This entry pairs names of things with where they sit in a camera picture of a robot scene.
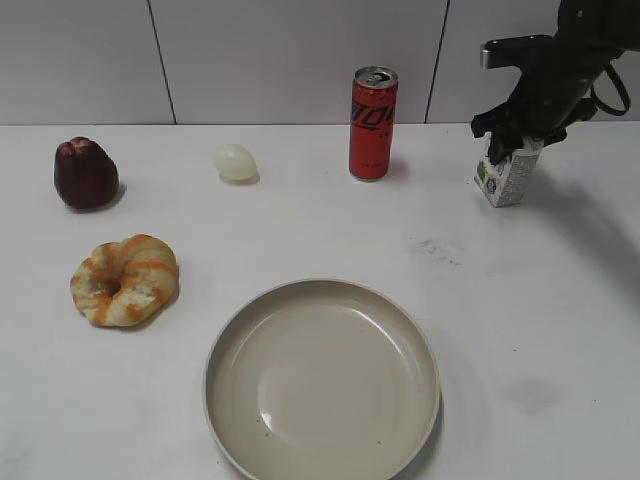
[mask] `soda can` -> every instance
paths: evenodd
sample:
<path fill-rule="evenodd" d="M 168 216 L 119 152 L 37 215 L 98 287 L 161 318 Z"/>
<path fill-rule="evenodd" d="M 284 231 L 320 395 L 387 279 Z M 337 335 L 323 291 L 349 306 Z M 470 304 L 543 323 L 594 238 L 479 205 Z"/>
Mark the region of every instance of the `soda can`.
<path fill-rule="evenodd" d="M 389 170 L 398 74 L 365 67 L 353 79 L 349 171 L 360 180 L 377 180 Z"/>

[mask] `black cable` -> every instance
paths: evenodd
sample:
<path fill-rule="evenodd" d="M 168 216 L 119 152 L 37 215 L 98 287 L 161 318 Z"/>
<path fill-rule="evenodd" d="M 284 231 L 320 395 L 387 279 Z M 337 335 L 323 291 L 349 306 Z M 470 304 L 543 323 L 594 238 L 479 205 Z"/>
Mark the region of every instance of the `black cable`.
<path fill-rule="evenodd" d="M 611 80 L 611 83 L 613 83 L 613 86 L 616 87 L 616 91 L 618 92 L 618 95 L 620 95 L 620 100 L 622 100 L 624 109 L 618 110 L 617 108 L 613 108 L 600 100 L 600 98 L 596 94 L 596 89 L 594 86 L 591 86 L 591 100 L 593 100 L 593 103 L 595 103 L 596 107 L 598 107 L 603 112 L 616 117 L 621 117 L 625 115 L 631 108 L 631 97 L 629 96 L 629 92 L 624 86 L 624 82 L 620 78 L 620 75 L 618 75 L 616 69 L 613 68 L 613 65 L 609 64 L 609 66 L 605 69 L 605 72 L 607 72 L 607 76 Z"/>

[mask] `white table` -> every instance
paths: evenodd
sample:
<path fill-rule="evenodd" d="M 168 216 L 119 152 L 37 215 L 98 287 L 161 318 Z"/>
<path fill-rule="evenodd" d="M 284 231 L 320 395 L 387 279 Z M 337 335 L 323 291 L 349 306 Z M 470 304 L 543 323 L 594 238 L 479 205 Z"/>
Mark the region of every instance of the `white table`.
<path fill-rule="evenodd" d="M 496 210 L 464 125 L 399 126 L 374 184 L 347 173 L 348 127 L 0 128 L 0 478 L 236 478 L 203 413 L 206 355 L 245 302 L 309 277 L 383 292 L 431 341 L 441 421 L 401 478 L 637 478 L 639 129 L 575 126 L 525 204 Z M 54 151 L 76 135 L 127 185 L 109 210 L 56 195 Z M 259 184 L 220 182 L 228 142 Z M 178 301 L 138 331 L 91 327 L 71 275 L 142 232 L 175 249 Z"/>

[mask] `plate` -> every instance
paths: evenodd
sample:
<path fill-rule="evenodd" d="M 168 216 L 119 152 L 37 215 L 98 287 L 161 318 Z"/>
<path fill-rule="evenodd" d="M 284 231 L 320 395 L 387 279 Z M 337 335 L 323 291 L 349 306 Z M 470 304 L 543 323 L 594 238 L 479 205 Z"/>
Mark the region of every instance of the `plate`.
<path fill-rule="evenodd" d="M 424 445 L 439 401 L 420 328 L 382 295 L 336 280 L 247 304 L 204 378 L 213 435 L 255 480 L 388 480 Z"/>

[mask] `egg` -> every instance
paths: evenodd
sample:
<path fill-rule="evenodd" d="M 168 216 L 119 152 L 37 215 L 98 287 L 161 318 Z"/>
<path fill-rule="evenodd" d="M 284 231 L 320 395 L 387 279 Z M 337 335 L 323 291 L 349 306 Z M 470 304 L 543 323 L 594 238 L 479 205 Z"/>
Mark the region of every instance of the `egg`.
<path fill-rule="evenodd" d="M 215 166 L 223 180 L 243 182 L 258 176 L 253 155 L 242 145 L 226 145 L 218 150 Z"/>

